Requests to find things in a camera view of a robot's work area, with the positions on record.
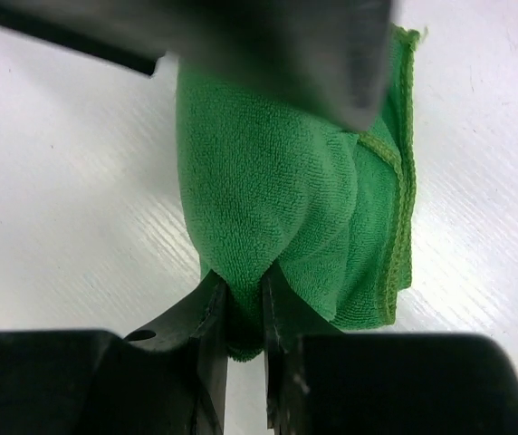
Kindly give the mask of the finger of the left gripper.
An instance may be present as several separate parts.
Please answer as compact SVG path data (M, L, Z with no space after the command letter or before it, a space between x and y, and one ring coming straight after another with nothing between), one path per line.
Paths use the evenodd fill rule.
M0 0L0 27L152 74L174 53L351 130L389 82L387 0Z

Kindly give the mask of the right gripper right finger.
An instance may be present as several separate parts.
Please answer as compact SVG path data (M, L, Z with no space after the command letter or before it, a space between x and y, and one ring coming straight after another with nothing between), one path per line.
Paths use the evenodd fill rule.
M344 333L271 266L261 281L277 434L518 434L518 377L470 333Z

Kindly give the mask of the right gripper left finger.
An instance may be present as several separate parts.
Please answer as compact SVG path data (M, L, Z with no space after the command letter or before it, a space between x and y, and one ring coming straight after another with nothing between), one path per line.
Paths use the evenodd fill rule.
M220 434L228 289L215 274L125 337L0 332L0 434Z

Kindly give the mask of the green microfibre towel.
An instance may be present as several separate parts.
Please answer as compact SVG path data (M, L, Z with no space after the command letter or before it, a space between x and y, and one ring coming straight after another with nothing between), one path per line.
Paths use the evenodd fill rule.
M260 281L291 288L342 330L396 318L412 282L413 72L419 33L395 27L387 99L363 132L341 128L180 62L180 197L203 273L229 285L227 345L262 351Z

